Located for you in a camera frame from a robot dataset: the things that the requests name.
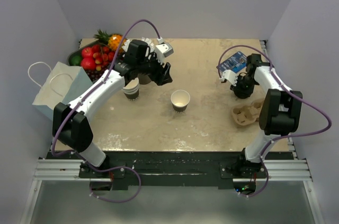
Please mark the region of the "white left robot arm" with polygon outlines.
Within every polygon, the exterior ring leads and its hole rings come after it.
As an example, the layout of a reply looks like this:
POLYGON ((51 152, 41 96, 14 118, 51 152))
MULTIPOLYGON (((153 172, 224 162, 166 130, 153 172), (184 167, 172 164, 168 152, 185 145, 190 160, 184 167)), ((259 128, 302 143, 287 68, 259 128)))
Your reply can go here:
POLYGON ((94 114, 115 93, 122 90, 138 75, 147 75, 158 86, 171 83, 170 63, 164 59, 173 48, 163 39, 151 47, 146 41, 131 40, 124 54, 118 55, 113 68, 104 72, 88 90, 68 104, 58 103, 53 110, 53 143, 67 145, 88 163, 97 177, 105 177, 110 165, 106 154, 93 142, 90 121, 94 114))

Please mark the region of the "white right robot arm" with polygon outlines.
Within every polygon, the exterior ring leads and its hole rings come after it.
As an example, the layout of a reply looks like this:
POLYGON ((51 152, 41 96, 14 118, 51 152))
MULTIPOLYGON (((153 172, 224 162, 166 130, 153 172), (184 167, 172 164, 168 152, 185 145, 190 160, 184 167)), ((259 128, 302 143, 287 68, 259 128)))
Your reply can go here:
POLYGON ((261 55, 251 54, 246 59, 246 74, 238 76, 230 89, 241 99, 251 96, 254 86, 260 86, 265 99, 259 115, 260 134, 244 150, 245 159, 236 164, 236 172, 247 178, 255 171, 253 163, 263 161, 275 144, 274 138, 287 136, 299 126, 303 94, 285 86, 269 62, 261 55))

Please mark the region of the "white paper coffee cup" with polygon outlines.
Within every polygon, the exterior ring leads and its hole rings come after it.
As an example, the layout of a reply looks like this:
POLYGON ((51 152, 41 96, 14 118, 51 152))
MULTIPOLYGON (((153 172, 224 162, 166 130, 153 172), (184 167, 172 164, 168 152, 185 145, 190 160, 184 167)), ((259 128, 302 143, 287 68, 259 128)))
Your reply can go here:
POLYGON ((179 89, 172 93, 171 104, 175 112, 184 112, 191 100, 190 94, 182 89, 179 89))

